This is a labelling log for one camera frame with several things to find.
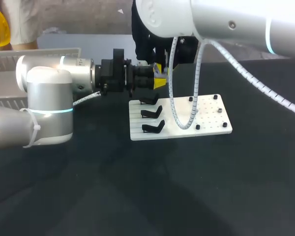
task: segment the white robotic arm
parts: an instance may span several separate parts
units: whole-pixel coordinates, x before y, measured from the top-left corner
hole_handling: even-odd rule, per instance
[[[295,0],[136,0],[161,37],[196,36],[295,57]]]
[[[295,112],[295,104],[281,97],[246,71],[221,45],[207,39],[254,46],[262,51],[295,57],[295,0],[136,0],[145,26],[161,37],[175,37],[169,69],[170,100],[174,118],[172,64],[177,36],[196,36],[201,42],[195,79],[193,106],[197,106],[198,81],[204,45],[214,45],[252,85]],[[0,107],[0,148],[66,142],[73,132],[72,93],[121,92],[135,88],[154,89],[152,67],[135,67],[124,60],[123,50],[114,50],[113,60],[94,65],[87,59],[21,57],[17,82],[28,92],[29,109]]]

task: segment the black table surface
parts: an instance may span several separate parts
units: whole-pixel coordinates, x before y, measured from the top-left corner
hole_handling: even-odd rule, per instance
[[[295,103],[295,61],[243,65]],[[193,77],[180,65],[174,95]],[[295,114],[228,63],[203,64],[200,94],[222,96],[232,134],[133,142],[110,93],[75,109],[68,143],[0,150],[0,235],[295,236]]]

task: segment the black clip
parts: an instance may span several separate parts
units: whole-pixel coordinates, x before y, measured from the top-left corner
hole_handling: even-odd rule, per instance
[[[146,98],[146,97],[141,97],[140,98],[140,103],[142,105],[142,103],[146,103],[146,104],[149,104],[149,105],[155,105],[158,101],[158,98],[159,98],[159,94],[157,93],[155,95],[155,97],[153,99],[151,98]]]
[[[162,106],[159,106],[157,108],[156,112],[150,112],[150,111],[147,111],[147,110],[141,110],[141,115],[142,115],[142,118],[157,119],[159,117],[159,115],[161,114],[162,110],[163,110]]]
[[[162,120],[158,127],[155,127],[155,126],[151,126],[151,125],[148,125],[148,124],[143,124],[142,125],[142,130],[143,130],[143,133],[155,133],[155,134],[159,134],[162,129],[164,128],[165,126],[165,121]]]

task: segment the screw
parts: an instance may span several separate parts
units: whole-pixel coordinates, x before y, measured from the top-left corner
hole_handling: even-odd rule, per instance
[[[236,28],[236,24],[234,21],[229,21],[228,24],[232,30],[234,30]]]

